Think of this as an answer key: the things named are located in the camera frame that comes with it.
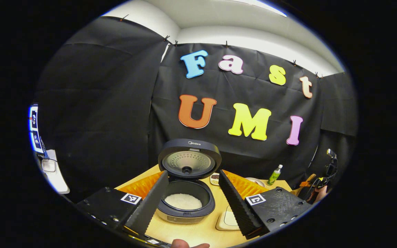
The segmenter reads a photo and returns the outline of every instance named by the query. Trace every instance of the green bottle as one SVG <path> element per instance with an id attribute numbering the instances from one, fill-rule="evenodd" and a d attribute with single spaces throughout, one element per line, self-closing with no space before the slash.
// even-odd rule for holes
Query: green bottle
<path id="1" fill-rule="evenodd" d="M 281 174 L 281 168 L 283 167 L 283 165 L 279 165 L 278 168 L 274 171 L 274 173 L 272 173 L 272 176 L 269 178 L 269 180 L 267 181 L 267 185 L 273 185 L 275 180 L 278 178 L 278 176 L 280 176 Z"/>

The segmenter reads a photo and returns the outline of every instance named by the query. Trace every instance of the rice cooker lid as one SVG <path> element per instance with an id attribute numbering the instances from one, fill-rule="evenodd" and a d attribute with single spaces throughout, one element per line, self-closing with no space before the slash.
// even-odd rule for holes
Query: rice cooker lid
<path id="1" fill-rule="evenodd" d="M 179 179 L 203 179 L 217 171 L 222 156 L 216 145 L 206 141 L 178 138 L 165 143 L 159 154 L 160 171 Z"/>

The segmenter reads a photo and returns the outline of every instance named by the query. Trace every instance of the white rice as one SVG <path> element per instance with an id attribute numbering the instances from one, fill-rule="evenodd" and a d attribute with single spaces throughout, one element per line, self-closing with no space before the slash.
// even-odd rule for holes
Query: white rice
<path id="1" fill-rule="evenodd" d="M 184 210 L 193 210 L 202 207 L 202 202 L 188 194 L 173 194 L 167 196 L 165 201 L 173 207 Z"/>

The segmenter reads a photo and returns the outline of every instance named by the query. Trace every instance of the white wall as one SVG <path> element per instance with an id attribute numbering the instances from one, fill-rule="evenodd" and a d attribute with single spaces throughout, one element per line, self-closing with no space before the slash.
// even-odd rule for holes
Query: white wall
<path id="1" fill-rule="evenodd" d="M 126 20 L 143 25 L 163 37 L 170 35 L 168 40 L 175 43 L 180 28 L 162 10 L 150 3 L 142 0 L 128 1 L 103 14 L 121 18 L 126 15 Z"/>
<path id="2" fill-rule="evenodd" d="M 212 43 L 245 47 L 266 52 L 287 61 L 296 60 L 299 66 L 318 75 L 331 75 L 339 71 L 312 50 L 287 38 L 265 31 L 228 26 L 207 26 L 182 29 L 178 43 Z"/>
<path id="3" fill-rule="evenodd" d="M 179 44 L 225 44 L 227 41 L 229 45 L 266 52 L 287 61 L 296 60 L 299 66 L 313 73 L 318 72 L 319 76 L 342 72 L 301 44 L 265 31 L 217 25 L 180 29 L 162 10 L 142 0 L 128 1 L 104 15 L 124 17 L 127 14 L 127 20 L 139 23 L 163 37 L 170 35 L 168 40 L 172 43 L 178 40 Z"/>

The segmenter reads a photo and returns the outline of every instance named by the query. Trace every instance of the letter m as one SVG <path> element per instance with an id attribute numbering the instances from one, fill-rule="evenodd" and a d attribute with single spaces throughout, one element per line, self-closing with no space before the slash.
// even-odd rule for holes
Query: letter m
<path id="1" fill-rule="evenodd" d="M 266 140 L 266 128 L 267 121 L 272 112 L 265 108 L 260 108 L 252 118 L 251 112 L 246 104 L 236 103 L 235 118 L 232 128 L 227 132 L 231 135 L 241 135 L 241 125 L 243 125 L 244 136 L 247 137 L 255 128 L 255 132 L 252 133 L 252 138 L 257 140 Z"/>

